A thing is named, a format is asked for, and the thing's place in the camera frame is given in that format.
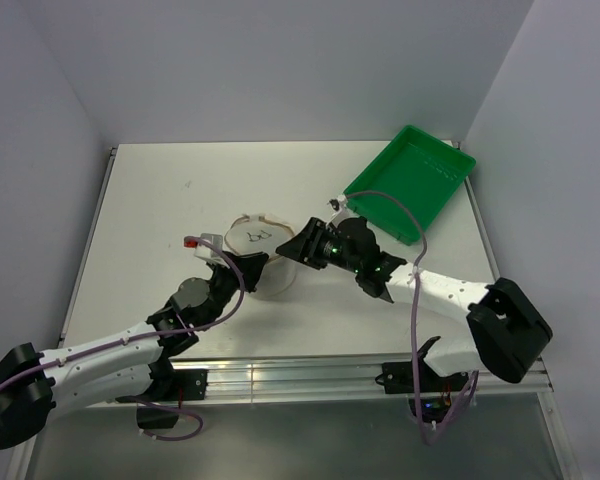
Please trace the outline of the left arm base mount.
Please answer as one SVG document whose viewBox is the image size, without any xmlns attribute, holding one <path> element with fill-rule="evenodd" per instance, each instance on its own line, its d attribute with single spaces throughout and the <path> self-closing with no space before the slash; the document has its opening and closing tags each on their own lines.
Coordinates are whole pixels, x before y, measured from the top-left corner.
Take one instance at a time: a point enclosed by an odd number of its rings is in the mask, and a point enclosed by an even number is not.
<svg viewBox="0 0 600 480">
<path fill-rule="evenodd" d="M 179 420 L 188 418 L 196 423 L 192 435 L 197 435 L 203 421 L 197 414 L 185 413 L 184 403 L 203 400 L 207 382 L 208 370 L 200 368 L 174 370 L 158 380 L 157 386 L 151 386 L 137 403 L 136 424 L 141 433 L 155 435 L 162 441 L 176 441 L 181 438 L 169 437 L 165 431 L 173 429 Z"/>
</svg>

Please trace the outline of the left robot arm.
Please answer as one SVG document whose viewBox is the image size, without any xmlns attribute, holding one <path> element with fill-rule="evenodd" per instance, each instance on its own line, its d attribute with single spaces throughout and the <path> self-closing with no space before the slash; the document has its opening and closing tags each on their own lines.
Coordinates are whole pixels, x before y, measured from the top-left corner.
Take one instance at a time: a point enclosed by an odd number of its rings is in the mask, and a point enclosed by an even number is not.
<svg viewBox="0 0 600 480">
<path fill-rule="evenodd" d="M 38 351 L 24 343 L 10 349 L 0 360 L 0 450 L 29 440 L 73 410 L 170 395 L 171 358 L 237 312 L 268 259 L 265 253 L 225 253 L 210 278 L 183 281 L 161 309 L 117 334 L 73 347 Z"/>
</svg>

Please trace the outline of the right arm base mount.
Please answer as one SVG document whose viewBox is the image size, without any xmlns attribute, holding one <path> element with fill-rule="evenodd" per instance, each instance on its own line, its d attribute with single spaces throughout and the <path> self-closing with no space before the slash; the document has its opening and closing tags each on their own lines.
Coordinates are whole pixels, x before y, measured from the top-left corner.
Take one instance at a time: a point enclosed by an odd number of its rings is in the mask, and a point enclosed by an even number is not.
<svg viewBox="0 0 600 480">
<path fill-rule="evenodd" d="M 441 422 L 452 406 L 452 394 L 460 392 L 469 379 L 467 374 L 458 373 L 448 377 L 438 376 L 430 367 L 419 365 L 421 409 L 425 423 Z M 385 362 L 381 373 L 374 379 L 387 395 L 413 394 L 414 377 L 412 363 Z"/>
</svg>

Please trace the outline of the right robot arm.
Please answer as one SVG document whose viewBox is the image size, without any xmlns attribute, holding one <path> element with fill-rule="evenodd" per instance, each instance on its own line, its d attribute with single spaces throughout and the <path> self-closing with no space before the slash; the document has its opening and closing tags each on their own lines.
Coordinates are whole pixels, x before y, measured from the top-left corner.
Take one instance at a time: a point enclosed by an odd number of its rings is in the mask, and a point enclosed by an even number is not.
<svg viewBox="0 0 600 480">
<path fill-rule="evenodd" d="M 437 388 L 446 377 L 484 368 L 519 383 L 553 338 L 553 331 L 514 281 L 470 282 L 423 270 L 378 245 L 363 217 L 337 224 L 311 218 L 276 249 L 277 254 L 321 270 L 329 265 L 353 274 L 370 297 L 423 307 L 457 323 L 456 338 L 435 334 L 413 365 L 415 383 Z"/>
</svg>

